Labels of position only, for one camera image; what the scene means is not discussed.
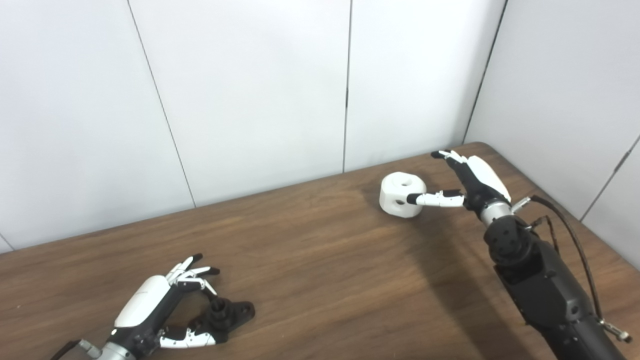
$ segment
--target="black fingertip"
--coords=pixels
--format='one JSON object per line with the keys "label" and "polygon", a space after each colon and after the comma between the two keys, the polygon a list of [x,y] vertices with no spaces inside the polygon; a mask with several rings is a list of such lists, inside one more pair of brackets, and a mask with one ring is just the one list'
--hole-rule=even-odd
{"label": "black fingertip", "polygon": [[460,196],[460,195],[462,195],[462,193],[460,192],[460,189],[442,190],[442,196],[444,196],[444,197],[456,197],[456,196]]}
{"label": "black fingertip", "polygon": [[203,274],[205,274],[205,275],[218,275],[218,274],[220,274],[220,269],[211,268],[211,269],[209,269],[209,271],[204,272]]}
{"label": "black fingertip", "polygon": [[467,163],[461,163],[454,158],[447,158],[445,161],[447,162],[449,167],[457,167],[462,165],[468,166]]}
{"label": "black fingertip", "polygon": [[180,290],[183,293],[190,293],[192,291],[196,291],[199,289],[200,289],[200,284],[198,284],[197,282],[186,282],[186,281],[178,282],[178,290]]}
{"label": "black fingertip", "polygon": [[415,199],[418,199],[418,196],[422,195],[421,193],[411,193],[406,196],[406,203],[411,205],[416,205]]}
{"label": "black fingertip", "polygon": [[434,159],[444,159],[445,155],[440,153],[440,151],[434,151],[431,153],[431,157]]}
{"label": "black fingertip", "polygon": [[184,326],[169,325],[164,328],[163,336],[167,339],[182,341],[187,337],[187,328]]}

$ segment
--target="connector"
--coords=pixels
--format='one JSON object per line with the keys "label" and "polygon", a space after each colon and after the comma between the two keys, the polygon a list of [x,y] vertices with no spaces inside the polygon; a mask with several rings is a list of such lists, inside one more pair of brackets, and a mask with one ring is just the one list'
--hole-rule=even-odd
{"label": "connector", "polygon": [[530,197],[526,197],[526,198],[516,202],[511,207],[511,212],[514,213],[514,214],[517,213],[518,211],[522,210],[522,208],[524,208],[530,202],[531,202],[531,198]]}
{"label": "connector", "polygon": [[78,346],[81,347],[86,352],[86,354],[89,355],[89,357],[92,359],[97,359],[102,355],[101,349],[97,348],[96,346],[94,346],[89,341],[86,341],[85,339],[80,340],[80,342],[78,343]]}
{"label": "connector", "polygon": [[624,341],[625,343],[630,343],[631,341],[633,341],[633,338],[631,337],[631,335],[629,335],[628,332],[620,330],[619,328],[615,327],[613,324],[604,321],[604,319],[600,320],[600,325],[602,325],[602,327],[606,331],[610,332],[613,336],[615,336],[616,339],[618,339],[618,341]]}

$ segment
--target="white wall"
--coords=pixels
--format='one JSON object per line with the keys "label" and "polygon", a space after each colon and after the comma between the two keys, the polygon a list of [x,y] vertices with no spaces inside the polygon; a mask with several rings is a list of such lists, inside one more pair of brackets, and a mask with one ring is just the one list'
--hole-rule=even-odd
{"label": "white wall", "polygon": [[462,142],[504,0],[354,0],[345,169]]}
{"label": "white wall", "polygon": [[640,134],[638,19],[637,1],[510,1],[466,142],[582,217]]}
{"label": "white wall", "polygon": [[15,248],[193,207],[125,1],[0,2],[0,169]]}
{"label": "white wall", "polygon": [[456,145],[503,3],[0,3],[0,234],[23,248]]}
{"label": "white wall", "polygon": [[640,147],[627,160],[584,218],[584,224],[640,270]]}
{"label": "white wall", "polygon": [[132,0],[197,205],[342,172],[349,0]]}

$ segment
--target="robotic hand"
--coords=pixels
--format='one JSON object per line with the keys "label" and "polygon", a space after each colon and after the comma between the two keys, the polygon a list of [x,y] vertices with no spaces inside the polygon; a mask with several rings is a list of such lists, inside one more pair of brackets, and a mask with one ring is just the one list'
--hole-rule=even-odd
{"label": "robotic hand", "polygon": [[[203,275],[218,275],[220,270],[205,266],[191,268],[202,254],[188,257],[166,274],[149,277],[129,299],[115,320],[115,328],[102,349],[86,340],[72,341],[52,360],[59,359],[77,345],[93,359],[138,360],[158,348],[204,347],[224,343],[229,332],[255,316],[250,302],[231,302],[219,298]],[[187,327],[164,326],[185,293],[202,291],[209,299],[207,311]]]}
{"label": "robotic hand", "polygon": [[[466,194],[460,190],[410,193],[406,203],[464,206],[476,213],[487,227],[484,241],[496,274],[524,320],[540,332],[558,359],[624,360],[605,331],[620,341],[630,342],[631,337],[604,321],[586,257],[564,215],[551,202],[536,195],[512,206],[500,178],[477,156],[466,158],[451,150],[431,155],[447,162]],[[538,237],[533,226],[515,215],[531,201],[556,212],[569,230],[587,272],[595,308],[559,253]]]}

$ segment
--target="white cylindrical object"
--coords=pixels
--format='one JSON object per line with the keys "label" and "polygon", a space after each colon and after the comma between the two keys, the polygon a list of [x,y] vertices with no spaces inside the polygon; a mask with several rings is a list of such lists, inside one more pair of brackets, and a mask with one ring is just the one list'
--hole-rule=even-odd
{"label": "white cylindrical object", "polygon": [[394,172],[382,179],[380,186],[380,207],[388,214],[402,218],[411,218],[420,213],[422,206],[406,203],[406,196],[410,193],[426,193],[427,186],[421,178]]}

